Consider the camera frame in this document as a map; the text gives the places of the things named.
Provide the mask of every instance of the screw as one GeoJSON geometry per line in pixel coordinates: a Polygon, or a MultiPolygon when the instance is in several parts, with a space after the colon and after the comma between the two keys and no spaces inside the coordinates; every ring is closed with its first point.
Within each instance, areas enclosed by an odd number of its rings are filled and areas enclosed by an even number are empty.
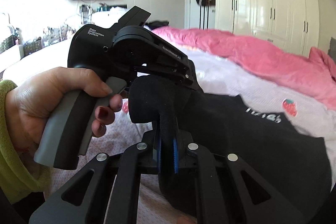
{"type": "Polygon", "coordinates": [[[237,161],[238,160],[238,156],[236,154],[229,154],[229,155],[227,155],[227,159],[229,161],[237,161]]]}
{"type": "Polygon", "coordinates": [[[195,143],[190,143],[190,144],[188,144],[188,148],[190,150],[197,150],[198,149],[198,145],[195,144],[195,143]]]}
{"type": "Polygon", "coordinates": [[[137,147],[137,149],[139,149],[139,150],[144,150],[144,149],[147,148],[147,144],[146,144],[146,143],[138,143],[138,144],[136,145],[136,147],[137,147]]]}
{"type": "Polygon", "coordinates": [[[104,154],[104,153],[100,153],[100,154],[97,155],[97,160],[98,161],[104,161],[106,159],[107,159],[107,155],[104,154]]]}

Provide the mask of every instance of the strawberry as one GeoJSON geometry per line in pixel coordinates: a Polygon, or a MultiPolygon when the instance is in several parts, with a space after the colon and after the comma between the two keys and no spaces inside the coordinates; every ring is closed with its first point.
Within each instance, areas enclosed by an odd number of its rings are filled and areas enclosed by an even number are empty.
{"type": "Polygon", "coordinates": [[[297,115],[295,102],[293,100],[285,99],[282,102],[282,107],[286,110],[286,112],[288,114],[290,114],[290,115],[292,115],[294,117],[297,115]]]}

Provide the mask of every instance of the hand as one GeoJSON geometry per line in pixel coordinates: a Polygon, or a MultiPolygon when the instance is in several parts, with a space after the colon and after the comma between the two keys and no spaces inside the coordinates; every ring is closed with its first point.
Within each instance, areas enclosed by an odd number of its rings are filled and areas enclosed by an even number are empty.
{"type": "MultiPolygon", "coordinates": [[[[48,117],[71,90],[84,90],[94,97],[112,93],[92,70],[81,68],[55,68],[28,79],[23,85],[6,95],[5,117],[9,136],[16,151],[40,143],[48,117]]],[[[122,107],[122,96],[115,95],[110,107],[100,106],[95,110],[96,119],[92,131],[96,137],[106,132],[106,125],[115,119],[114,112],[122,107]]]]}
{"type": "Polygon", "coordinates": [[[177,219],[177,223],[176,224],[196,224],[194,221],[192,221],[190,218],[186,217],[186,216],[180,216],[177,219]]]}

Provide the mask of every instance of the gray handle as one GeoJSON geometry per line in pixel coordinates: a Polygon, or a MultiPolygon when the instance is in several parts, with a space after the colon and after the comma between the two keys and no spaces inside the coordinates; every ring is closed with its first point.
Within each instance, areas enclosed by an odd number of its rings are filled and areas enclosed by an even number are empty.
{"type": "MultiPolygon", "coordinates": [[[[115,77],[106,83],[113,94],[122,92],[127,85],[125,80],[115,77]]],[[[107,106],[110,96],[98,99],[82,90],[65,94],[47,121],[34,161],[59,169],[76,169],[78,155],[86,154],[91,140],[95,108],[107,106]]]]}

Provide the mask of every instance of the pink comforter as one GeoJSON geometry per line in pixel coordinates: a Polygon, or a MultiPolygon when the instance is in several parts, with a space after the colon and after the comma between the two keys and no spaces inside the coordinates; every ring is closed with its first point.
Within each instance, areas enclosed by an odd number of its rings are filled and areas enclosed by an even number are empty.
{"type": "Polygon", "coordinates": [[[219,30],[162,27],[153,32],[168,42],[227,57],[262,79],[311,96],[336,110],[336,65],[318,48],[312,47],[306,58],[286,53],[268,41],[219,30]]]}

